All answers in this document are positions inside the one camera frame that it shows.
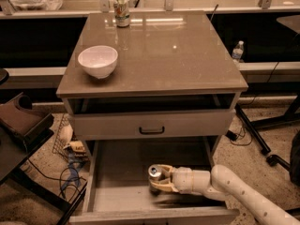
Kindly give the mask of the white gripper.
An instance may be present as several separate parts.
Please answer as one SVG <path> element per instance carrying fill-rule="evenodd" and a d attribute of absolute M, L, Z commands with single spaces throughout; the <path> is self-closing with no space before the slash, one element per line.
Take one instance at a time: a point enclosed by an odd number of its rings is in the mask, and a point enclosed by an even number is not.
<path fill-rule="evenodd" d="M 174 168 L 171 165 L 158 164 L 158 179 L 150 180 L 150 185 L 165 192 L 180 194 L 206 195 L 211 187 L 211 176 L 208 171 Z"/>

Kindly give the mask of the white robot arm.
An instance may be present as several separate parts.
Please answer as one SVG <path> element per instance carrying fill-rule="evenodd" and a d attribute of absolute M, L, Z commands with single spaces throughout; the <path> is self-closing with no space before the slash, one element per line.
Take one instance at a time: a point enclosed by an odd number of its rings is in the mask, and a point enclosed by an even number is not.
<path fill-rule="evenodd" d="M 215 165 L 209 172 L 153 164 L 148 168 L 148 176 L 152 188 L 165 192 L 203 195 L 216 201 L 224 201 L 226 196 L 232 195 L 261 225 L 300 225 L 297 218 L 265 198 L 223 165 Z"/>

